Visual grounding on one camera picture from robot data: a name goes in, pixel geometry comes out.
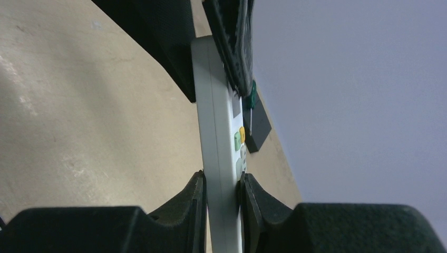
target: green button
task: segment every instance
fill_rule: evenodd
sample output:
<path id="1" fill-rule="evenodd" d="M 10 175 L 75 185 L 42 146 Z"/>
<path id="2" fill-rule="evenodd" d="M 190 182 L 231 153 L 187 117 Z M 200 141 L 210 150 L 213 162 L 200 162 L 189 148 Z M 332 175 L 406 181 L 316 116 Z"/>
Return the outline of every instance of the green button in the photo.
<path id="1" fill-rule="evenodd" d="M 235 133 L 235 149 L 238 151 L 240 149 L 240 133 L 237 131 Z"/>

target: concrete floor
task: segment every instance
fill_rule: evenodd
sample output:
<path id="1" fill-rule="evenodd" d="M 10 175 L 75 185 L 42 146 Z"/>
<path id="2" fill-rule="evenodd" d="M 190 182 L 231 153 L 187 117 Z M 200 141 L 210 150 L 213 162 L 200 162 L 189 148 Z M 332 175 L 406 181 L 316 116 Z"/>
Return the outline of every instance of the concrete floor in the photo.
<path id="1" fill-rule="evenodd" d="M 192 5 L 197 36 L 210 34 L 201 1 Z M 290 207 L 300 201 L 274 130 L 247 162 L 273 196 Z M 196 105 L 92 2 L 0 0 L 6 221 L 42 206 L 149 212 L 200 169 Z"/>

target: yellow button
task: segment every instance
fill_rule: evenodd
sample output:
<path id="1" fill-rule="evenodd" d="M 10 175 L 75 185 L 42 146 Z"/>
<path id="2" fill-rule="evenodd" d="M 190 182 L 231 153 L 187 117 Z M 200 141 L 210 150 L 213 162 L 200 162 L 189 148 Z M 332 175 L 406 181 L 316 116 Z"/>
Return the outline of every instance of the yellow button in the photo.
<path id="1" fill-rule="evenodd" d="M 244 143 L 245 142 L 245 128 L 243 126 L 239 129 L 239 133 L 240 133 L 240 143 Z"/>

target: white wall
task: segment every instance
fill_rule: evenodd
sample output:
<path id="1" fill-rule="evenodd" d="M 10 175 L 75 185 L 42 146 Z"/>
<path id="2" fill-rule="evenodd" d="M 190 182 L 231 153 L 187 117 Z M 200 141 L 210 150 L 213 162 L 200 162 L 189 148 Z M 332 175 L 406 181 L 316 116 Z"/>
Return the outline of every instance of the white wall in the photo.
<path id="1" fill-rule="evenodd" d="M 404 203 L 447 241 L 447 1 L 256 0 L 255 76 L 305 201 Z"/>

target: black object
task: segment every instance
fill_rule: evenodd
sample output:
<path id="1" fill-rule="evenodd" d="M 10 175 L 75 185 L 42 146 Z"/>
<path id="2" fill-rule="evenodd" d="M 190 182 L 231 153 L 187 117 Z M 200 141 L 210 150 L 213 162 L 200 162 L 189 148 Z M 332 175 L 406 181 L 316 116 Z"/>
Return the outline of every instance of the black object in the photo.
<path id="1" fill-rule="evenodd" d="M 301 203 L 292 210 L 243 173 L 244 252 L 445 252 L 427 220 L 400 205 Z M 204 252 L 206 183 L 146 215 L 139 207 L 38 208 L 0 231 L 0 252 Z"/>
<path id="2" fill-rule="evenodd" d="M 240 96 L 251 93 L 253 63 L 251 16 L 254 0 L 205 0 L 207 15 L 225 73 Z"/>
<path id="3" fill-rule="evenodd" d="M 206 182 L 146 215 L 140 207 L 36 208 L 0 232 L 0 252 L 204 252 Z"/>
<path id="4" fill-rule="evenodd" d="M 240 187 L 246 253 L 445 252 L 409 206 L 301 203 L 291 210 L 252 174 L 242 175 Z"/>
<path id="5" fill-rule="evenodd" d="M 258 92 L 255 97 L 255 106 L 253 108 L 253 122 L 252 130 L 250 135 L 250 108 L 247 101 L 242 99 L 242 112 L 244 118 L 244 128 L 245 128 L 245 144 L 247 145 L 248 151 L 250 153 L 258 152 L 268 134 L 271 131 L 270 121 L 268 120 L 267 113 L 264 109 L 264 105 L 259 98 Z"/>
<path id="6" fill-rule="evenodd" d="M 163 66 L 190 102 L 196 101 L 191 59 L 196 33 L 190 1 L 92 1 Z"/>

